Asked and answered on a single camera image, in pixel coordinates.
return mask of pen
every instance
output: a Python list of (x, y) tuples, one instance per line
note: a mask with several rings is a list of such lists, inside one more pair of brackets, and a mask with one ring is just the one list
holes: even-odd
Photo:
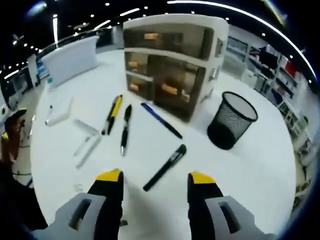
[(118, 99), (119, 96), (116, 96), (112, 102), (112, 105), (111, 105), (111, 109), (109, 111), (109, 114), (108, 114), (108, 117), (106, 118), (105, 120), (105, 123), (104, 123), (104, 127), (103, 127), (103, 130), (101, 132), (102, 135), (105, 135), (106, 134), (106, 131), (107, 131), (107, 125), (108, 125), (108, 122), (111, 118), (111, 115), (112, 115), (112, 112), (113, 110), (115, 109), (115, 106), (116, 106), (116, 102), (117, 102), (117, 99)]
[(81, 151), (81, 149), (85, 146), (85, 144), (90, 140), (90, 137), (87, 136), (85, 138), (85, 140), (81, 143), (81, 145), (76, 149), (75, 153), (73, 154), (73, 156), (76, 156), (79, 154), (79, 152)]
[(92, 126), (86, 124), (85, 122), (75, 119), (73, 122), (81, 129), (85, 130), (86, 132), (90, 133), (91, 136), (95, 136), (99, 134), (99, 131)]
[(48, 122), (50, 121), (50, 116), (52, 114), (52, 111), (53, 111), (53, 107), (52, 107), (52, 105), (50, 105), (48, 116), (47, 116), (47, 119), (45, 121), (45, 125), (48, 125)]
[(132, 106), (131, 104), (126, 108), (124, 113), (124, 128), (122, 132), (122, 138), (121, 138), (121, 155), (125, 155), (125, 151), (127, 148), (127, 140), (128, 140), (128, 134), (129, 134), (129, 120), (131, 117), (131, 111)]
[(169, 158), (168, 161), (160, 168), (160, 170), (150, 179), (150, 181), (143, 187), (143, 190), (148, 192), (159, 179), (172, 168), (187, 152), (186, 145), (182, 144)]
[(115, 103), (115, 106), (113, 108), (113, 111), (112, 111), (112, 114), (111, 114), (111, 117), (109, 119), (109, 125), (108, 125), (108, 129), (107, 129), (107, 134), (109, 135), (110, 132), (111, 132), (111, 129), (115, 123), (115, 119), (116, 119), (116, 116), (118, 114), (118, 111), (119, 111), (119, 108), (120, 108), (120, 105), (122, 103), (122, 95), (120, 95), (117, 99), (116, 99), (116, 103)]
[(170, 125), (166, 120), (164, 120), (162, 117), (160, 117), (158, 114), (156, 114), (151, 107), (149, 107), (144, 102), (141, 103), (141, 106), (144, 107), (145, 110), (147, 110), (152, 116), (154, 116), (160, 123), (162, 123), (169, 131), (171, 131), (178, 138), (182, 139), (182, 135), (172, 125)]

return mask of store shelf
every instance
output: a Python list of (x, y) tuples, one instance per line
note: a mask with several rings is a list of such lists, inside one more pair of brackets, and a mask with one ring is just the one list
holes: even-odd
[(294, 77), (291, 76), (290, 73), (289, 73), (286, 69), (284, 69), (283, 67), (280, 67), (280, 70), (283, 71), (283, 72), (285, 72), (293, 81), (297, 82), (297, 81), (294, 79)]
[(282, 88), (290, 95), (290, 98), (292, 99), (294, 93), (288, 88), (288, 86), (284, 82), (282, 82), (278, 77), (275, 79), (275, 82), (278, 85), (282, 86)]
[(242, 51), (242, 50), (240, 50), (239, 48), (234, 47), (234, 46), (228, 45), (228, 46), (226, 46), (226, 50), (227, 50), (227, 51), (228, 51), (228, 50), (232, 50), (232, 51), (237, 52), (238, 54), (241, 54), (241, 55), (243, 55), (243, 56), (246, 55), (246, 52), (245, 52), (245, 51)]

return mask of table surface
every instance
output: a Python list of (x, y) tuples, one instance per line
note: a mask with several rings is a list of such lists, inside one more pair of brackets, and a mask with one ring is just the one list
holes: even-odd
[[(127, 91), (124, 51), (97, 55), (99, 67), (48, 90), (45, 87), (32, 126), (31, 170), (37, 200), (48, 224), (56, 210), (78, 192), (87, 192), (95, 177), (114, 168), (125, 176), (123, 218), (119, 239), (191, 239), (188, 220), (187, 176), (198, 170), (216, 179), (222, 193), (231, 195), (254, 216), (265, 233), (278, 234), (293, 206), (296, 168), (293, 146), (280, 112), (239, 80), (221, 72), (211, 99), (190, 124), (153, 106), (182, 135), (178, 139), (140, 106), (143, 101)], [(244, 96), (258, 113), (237, 144), (228, 151), (214, 146), (206, 127), (222, 101), (222, 92)], [(101, 131), (116, 95), (123, 102), (110, 136), (102, 136), (82, 168), (73, 156), (88, 136), (73, 124), (79, 119)], [(69, 119), (45, 126), (49, 106), (56, 98), (73, 96)], [(128, 149), (121, 156), (124, 112), (132, 104)], [(149, 191), (143, 186), (181, 145), (186, 155)]]

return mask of ceiling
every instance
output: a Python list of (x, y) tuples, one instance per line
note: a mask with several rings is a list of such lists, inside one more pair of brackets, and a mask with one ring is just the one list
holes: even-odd
[[(303, 55), (308, 59), (315, 72), (319, 69), (316, 65), (315, 49), (316, 39), (313, 32), (310, 32), (310, 18), (316, 16), (316, 8), (306, 4), (297, 5), (292, 2), (277, 0), (276, 6), (282, 13), (287, 14), (286, 25), (280, 24), (275, 14), (267, 7), (270, 2), (267, 0), (215, 0), (228, 6), (241, 9), (251, 13), (284, 33), (300, 50), (305, 49)], [(36, 16), (27, 16), (28, 10), (35, 4), (43, 2), (46, 4), (44, 10)], [(126, 16), (120, 16), (121, 13), (139, 8), (139, 11)], [(6, 1), (1, 7), (2, 34), (0, 39), (0, 65), (8, 69), (8, 66), (19, 68), (22, 62), (36, 53), (36, 49), (43, 49), (54, 42), (53, 35), (53, 15), (58, 16), (58, 39), (63, 39), (75, 32), (91, 30), (100, 23), (111, 20), (110, 25), (116, 25), (117, 22), (123, 23), (128, 18), (134, 19), (142, 17), (143, 14), (157, 15), (164, 13), (191, 13), (229, 18), (229, 23), (245, 29), (257, 36), (261, 36), (270, 43), (276, 50), (282, 52), (285, 56), (293, 56), (292, 61), (296, 63), (307, 79), (312, 79), (312, 86), (318, 87), (309, 66), (297, 51), (282, 37), (271, 30), (269, 27), (248, 17), (242, 13), (204, 4), (167, 4), (166, 0), (10, 0)], [(86, 23), (81, 31), (77, 26)], [(15, 38), (20, 40), (13, 45)]]

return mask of mesh trash can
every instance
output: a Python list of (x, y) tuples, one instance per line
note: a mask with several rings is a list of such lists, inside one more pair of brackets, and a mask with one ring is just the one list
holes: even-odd
[(207, 134), (218, 148), (229, 150), (257, 119), (257, 111), (247, 100), (234, 92), (225, 91)]

